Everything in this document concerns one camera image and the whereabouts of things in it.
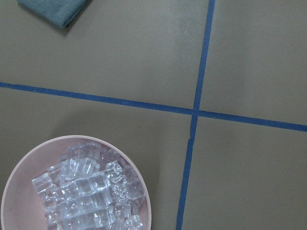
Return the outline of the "pink bowl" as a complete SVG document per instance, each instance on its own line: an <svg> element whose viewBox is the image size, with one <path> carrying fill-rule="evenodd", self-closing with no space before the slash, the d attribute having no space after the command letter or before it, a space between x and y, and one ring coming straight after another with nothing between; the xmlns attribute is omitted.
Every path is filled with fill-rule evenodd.
<svg viewBox="0 0 307 230"><path fill-rule="evenodd" d="M1 202L1 227L4 230L44 230L45 213L31 180L48 166L58 162L66 148L78 142L93 141L118 152L144 181L133 161L115 146L98 138L68 135L53 138L30 150L15 166L3 192Z"/></svg>

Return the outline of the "clear ice cubes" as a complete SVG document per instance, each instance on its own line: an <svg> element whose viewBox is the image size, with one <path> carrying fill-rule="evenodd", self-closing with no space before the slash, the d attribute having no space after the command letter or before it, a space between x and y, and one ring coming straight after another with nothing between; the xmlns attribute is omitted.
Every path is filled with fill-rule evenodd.
<svg viewBox="0 0 307 230"><path fill-rule="evenodd" d="M95 142L69 146L32 180L49 230L142 230L141 179L117 151Z"/></svg>

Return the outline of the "grey folded cloth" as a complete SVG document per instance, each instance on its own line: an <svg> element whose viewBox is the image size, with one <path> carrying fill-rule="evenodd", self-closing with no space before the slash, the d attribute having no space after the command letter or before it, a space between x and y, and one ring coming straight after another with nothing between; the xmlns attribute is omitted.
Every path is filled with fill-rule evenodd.
<svg viewBox="0 0 307 230"><path fill-rule="evenodd" d="M37 15L47 19L59 28L67 27L80 13L87 0L18 0Z"/></svg>

